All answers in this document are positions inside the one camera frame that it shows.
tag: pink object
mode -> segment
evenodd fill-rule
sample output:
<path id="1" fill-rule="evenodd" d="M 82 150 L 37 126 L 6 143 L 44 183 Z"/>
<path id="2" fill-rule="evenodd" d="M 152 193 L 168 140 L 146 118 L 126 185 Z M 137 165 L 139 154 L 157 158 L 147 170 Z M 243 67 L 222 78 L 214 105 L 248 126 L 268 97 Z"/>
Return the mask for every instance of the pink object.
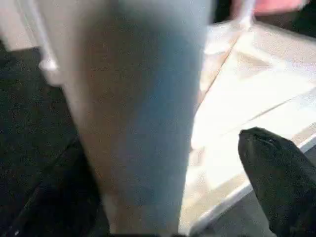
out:
<path id="1" fill-rule="evenodd" d="M 248 0 L 233 0 L 232 17 L 236 17 Z M 287 12 L 299 9 L 304 0 L 256 0 L 254 14 Z"/>
<path id="2" fill-rule="evenodd" d="M 258 0 L 255 13 L 285 12 L 300 8 L 302 0 Z"/>

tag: black object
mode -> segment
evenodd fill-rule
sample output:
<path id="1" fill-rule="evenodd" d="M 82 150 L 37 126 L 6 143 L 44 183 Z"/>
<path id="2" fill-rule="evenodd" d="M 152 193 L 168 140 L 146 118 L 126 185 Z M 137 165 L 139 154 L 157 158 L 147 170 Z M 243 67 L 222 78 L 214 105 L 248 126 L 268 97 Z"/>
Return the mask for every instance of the black object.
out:
<path id="1" fill-rule="evenodd" d="M 38 48 L 1 53 L 0 236 L 85 236 L 100 199 L 62 90 Z"/>
<path id="2" fill-rule="evenodd" d="M 316 168 L 295 144 L 252 128 L 241 131 L 238 152 L 271 231 L 316 236 Z"/>
<path id="3" fill-rule="evenodd" d="M 219 23 L 229 20 L 232 2 L 232 0 L 217 0 L 214 19 L 210 19 L 210 23 Z"/>
<path id="4" fill-rule="evenodd" d="M 281 12 L 273 14 L 256 15 L 255 18 L 259 22 L 276 26 L 285 30 L 295 31 L 294 24 L 299 16 L 299 11 Z"/>
<path id="5" fill-rule="evenodd" d="M 310 0 L 309 4 L 299 12 L 293 23 L 293 31 L 316 38 L 316 1 Z"/>

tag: metal pole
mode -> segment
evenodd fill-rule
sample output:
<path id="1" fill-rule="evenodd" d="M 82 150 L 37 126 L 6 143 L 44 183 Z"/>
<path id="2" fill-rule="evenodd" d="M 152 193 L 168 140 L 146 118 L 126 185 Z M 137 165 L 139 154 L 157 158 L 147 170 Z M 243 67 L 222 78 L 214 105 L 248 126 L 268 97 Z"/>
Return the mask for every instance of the metal pole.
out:
<path id="1" fill-rule="evenodd" d="M 111 232 L 176 233 L 208 1 L 38 2 Z"/>

